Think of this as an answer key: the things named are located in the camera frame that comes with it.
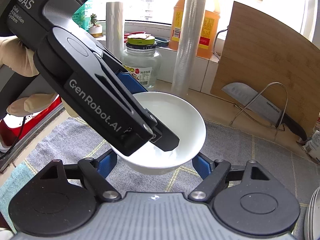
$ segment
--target black cable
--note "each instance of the black cable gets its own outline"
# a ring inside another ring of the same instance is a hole
[[[19,141],[19,137],[21,136],[22,134],[22,131],[23,131],[23,127],[24,127],[24,124],[26,123],[26,116],[23,117],[23,121],[22,121],[22,125],[21,125],[21,128],[20,128],[20,132],[19,132],[19,135],[16,137],[16,139],[14,140],[13,144],[11,145],[11,147],[9,148],[9,150],[7,150],[5,153],[4,152],[1,152],[3,155],[0,157],[0,160],[2,160],[4,157],[6,157],[10,152],[12,152],[12,149],[15,147],[15,145],[17,144],[17,142]]]

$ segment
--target orange bottle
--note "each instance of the orange bottle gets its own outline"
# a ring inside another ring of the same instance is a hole
[[[185,0],[178,0],[176,6],[173,8],[169,48],[174,50],[178,49],[184,2]],[[213,42],[217,34],[218,21],[220,19],[220,6],[218,0],[207,0],[205,7],[206,10],[197,56],[210,58],[213,54]]]

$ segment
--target blue gripper pad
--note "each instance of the blue gripper pad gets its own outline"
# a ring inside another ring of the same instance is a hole
[[[147,92],[147,90],[137,82],[130,73],[122,73],[119,72],[117,74],[118,79],[125,85],[125,87],[130,91],[132,94]]]
[[[108,150],[105,153],[105,156],[101,156],[103,159],[100,160],[99,166],[98,166],[98,173],[106,178],[109,173],[112,171],[112,169],[116,166],[117,164],[117,154],[113,150]]]
[[[199,154],[192,159],[192,165],[202,179],[205,179],[211,173],[211,167]]]

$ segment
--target bottle label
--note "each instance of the bottle label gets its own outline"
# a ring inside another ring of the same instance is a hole
[[[171,40],[178,41],[180,40],[180,33],[181,33],[181,26],[182,26],[182,11],[176,11],[173,15],[174,17],[174,29],[172,33]],[[212,18],[204,18],[202,30],[201,30],[201,37],[199,40],[199,48],[208,49],[209,42],[210,42],[210,35],[212,31],[212,27],[214,24],[214,19]]]
[[[180,32],[181,32],[181,25],[182,25],[182,11],[176,11],[173,15],[174,17],[174,29],[172,33],[171,39],[173,41],[179,41]]]
[[[204,18],[201,35],[200,35],[199,48],[202,48],[202,49],[209,48],[209,42],[210,42],[210,36],[211,36],[213,24],[214,24],[214,19]]]
[[[141,85],[149,85],[152,67],[138,68],[123,66]]]

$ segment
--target knife handle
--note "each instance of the knife handle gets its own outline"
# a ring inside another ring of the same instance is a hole
[[[291,132],[298,135],[303,141],[307,140],[307,134],[304,129],[287,114],[284,114],[281,124],[282,123],[284,123]]]

